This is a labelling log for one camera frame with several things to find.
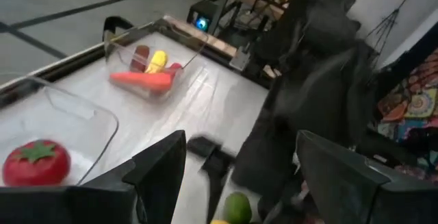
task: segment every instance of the red toy fruit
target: red toy fruit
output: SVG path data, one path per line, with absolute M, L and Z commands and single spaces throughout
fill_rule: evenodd
M 36 140 L 16 148 L 3 164 L 8 186 L 56 185 L 70 172 L 67 150 L 52 140 Z

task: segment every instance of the clear plastic bin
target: clear plastic bin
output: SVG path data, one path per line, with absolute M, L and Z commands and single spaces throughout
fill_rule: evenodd
M 99 172 L 98 162 L 104 160 L 118 130 L 113 113 L 37 77 L 1 76 L 15 79 L 0 87 L 2 165 L 17 147 L 53 140 L 65 147 L 71 158 L 70 173 L 62 185 L 82 184 L 92 169 Z M 0 185 L 5 186 L 2 179 L 1 175 Z
M 152 101 L 164 101 L 180 88 L 184 82 L 193 81 L 194 76 L 205 75 L 205 67 L 197 57 L 199 51 L 208 39 L 207 34 L 201 33 L 201 39 L 178 32 L 174 27 L 162 27 L 150 24 L 154 29 L 139 29 L 135 33 L 135 42 L 122 46 L 117 40 L 105 42 L 106 64 L 111 83 L 131 91 L 144 99 Z M 171 43 L 163 43 L 147 40 L 161 32 L 173 34 L 186 45 L 198 45 L 199 50 L 188 49 L 181 52 L 178 42 L 168 39 Z M 149 48 L 149 54 L 144 53 L 144 48 Z

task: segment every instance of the red tomato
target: red tomato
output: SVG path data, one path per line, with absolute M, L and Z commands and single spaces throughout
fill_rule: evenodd
M 8 186 L 56 185 L 70 171 L 70 156 L 60 144 L 37 140 L 16 148 L 3 164 Z

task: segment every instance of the blue light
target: blue light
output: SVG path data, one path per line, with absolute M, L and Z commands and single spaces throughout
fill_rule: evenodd
M 208 19 L 200 17 L 196 20 L 195 26 L 200 30 L 206 31 L 208 28 L 208 22 Z

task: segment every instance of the black floor stripe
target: black floor stripe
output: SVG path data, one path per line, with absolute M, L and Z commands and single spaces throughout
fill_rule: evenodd
M 55 56 L 58 59 L 63 59 L 67 57 L 65 53 L 62 53 L 61 51 L 58 51 L 54 49 L 53 47 L 50 47 L 47 44 L 44 44 L 43 42 L 40 42 L 39 40 L 36 40 L 35 38 L 28 36 L 24 34 L 23 32 L 19 32 L 18 30 L 10 27 L 9 25 L 6 25 L 5 23 L 0 22 L 0 30 L 10 33 L 13 36 L 16 36 L 17 38 L 29 43 L 30 45 L 43 50 L 44 52 L 48 53 L 49 55 Z
M 80 7 L 80 8 L 75 8 L 75 9 L 67 10 L 67 11 L 63 11 L 63 12 L 57 12 L 55 14 L 50 14 L 50 15 L 41 16 L 41 17 L 38 17 L 38 18 L 29 19 L 28 21 L 14 23 L 14 24 L 11 24 L 10 27 L 13 28 L 13 29 L 22 29 L 22 28 L 25 28 L 25 27 L 29 27 L 29 26 L 32 26 L 32 25 L 37 25 L 37 24 L 45 23 L 45 22 L 52 21 L 52 20 L 55 20 L 55 19 L 58 19 L 58 18 L 62 18 L 62 17 L 65 17 L 65 16 L 70 16 L 70 15 L 77 14 L 77 13 L 80 13 L 80 12 L 85 12 L 85 11 L 88 11 L 88 10 L 91 10 L 91 9 L 100 8 L 100 7 L 103 7 L 105 5 L 111 5 L 113 3 L 117 3 L 117 2 L 120 2 L 120 1 L 125 1 L 125 0 L 107 0 L 107 1 L 102 1 L 102 2 L 91 4 L 91 5 L 85 5 L 85 6 Z

